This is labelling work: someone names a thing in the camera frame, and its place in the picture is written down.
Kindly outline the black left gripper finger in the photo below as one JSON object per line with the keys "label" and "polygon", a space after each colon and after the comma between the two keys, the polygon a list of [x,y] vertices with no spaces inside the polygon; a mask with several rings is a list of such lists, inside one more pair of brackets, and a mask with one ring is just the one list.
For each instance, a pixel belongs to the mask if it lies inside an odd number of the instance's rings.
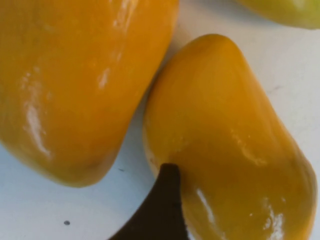
{"label": "black left gripper finger", "polygon": [[187,240],[181,179],[176,164],[164,163],[149,194],[112,240]]}

